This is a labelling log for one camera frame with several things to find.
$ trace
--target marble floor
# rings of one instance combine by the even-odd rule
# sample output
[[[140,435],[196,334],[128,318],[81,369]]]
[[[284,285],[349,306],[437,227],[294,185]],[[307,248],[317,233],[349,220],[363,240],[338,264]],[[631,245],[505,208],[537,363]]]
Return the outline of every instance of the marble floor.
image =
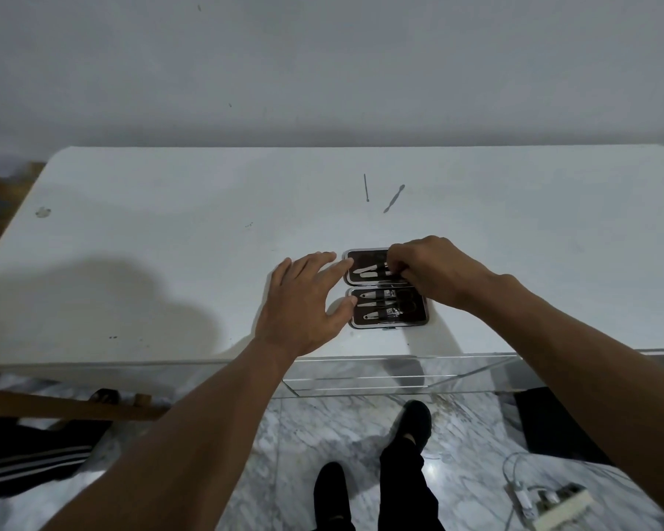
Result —
[[[376,528],[379,512],[378,456],[403,402],[425,401],[433,436],[423,451],[423,473],[440,504],[446,530],[520,530],[510,519],[504,491],[505,459],[523,452],[510,397],[492,393],[422,396],[340,396],[271,401],[253,451],[219,530],[311,530],[312,486],[330,460],[342,463],[359,531]],[[64,503],[95,480],[146,426],[115,425],[84,471],[0,500],[0,531],[36,531]],[[622,473],[606,466],[541,455],[514,455],[507,473],[527,485],[583,484],[595,503],[566,530],[664,531],[664,513]]]

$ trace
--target table top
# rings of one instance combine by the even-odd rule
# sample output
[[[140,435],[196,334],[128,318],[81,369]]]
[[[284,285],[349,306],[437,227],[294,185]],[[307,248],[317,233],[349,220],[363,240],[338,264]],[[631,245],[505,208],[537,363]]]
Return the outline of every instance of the table top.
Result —
[[[634,348],[664,348],[662,146],[70,148],[0,240],[0,365],[232,357],[284,257],[429,234]],[[509,351],[434,305],[426,326],[347,326],[314,355]]]

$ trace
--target black cloth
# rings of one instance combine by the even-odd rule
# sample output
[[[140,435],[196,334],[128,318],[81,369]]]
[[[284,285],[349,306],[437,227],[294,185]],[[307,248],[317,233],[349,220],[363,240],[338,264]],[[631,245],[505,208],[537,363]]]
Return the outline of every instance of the black cloth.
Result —
[[[445,531],[438,519],[438,500],[425,483],[422,469],[420,451],[405,437],[395,439],[384,449],[379,531]],[[355,527],[343,520],[331,520],[318,531],[355,531]]]
[[[42,430],[0,417],[0,498],[67,479],[83,464],[111,421],[73,420]]]

